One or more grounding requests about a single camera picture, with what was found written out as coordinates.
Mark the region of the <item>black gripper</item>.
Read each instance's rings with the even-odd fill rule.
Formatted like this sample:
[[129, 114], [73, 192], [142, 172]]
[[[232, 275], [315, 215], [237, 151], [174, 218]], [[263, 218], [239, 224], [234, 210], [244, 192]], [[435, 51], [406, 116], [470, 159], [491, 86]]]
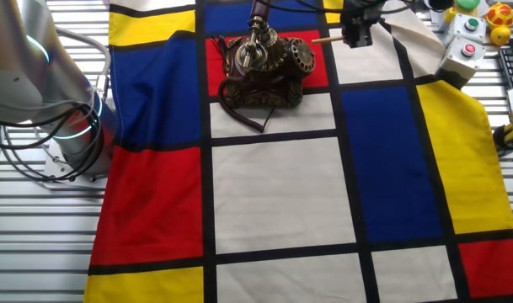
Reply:
[[372, 45], [371, 25], [382, 15], [385, 0], [344, 0], [339, 22], [346, 45], [352, 48]]

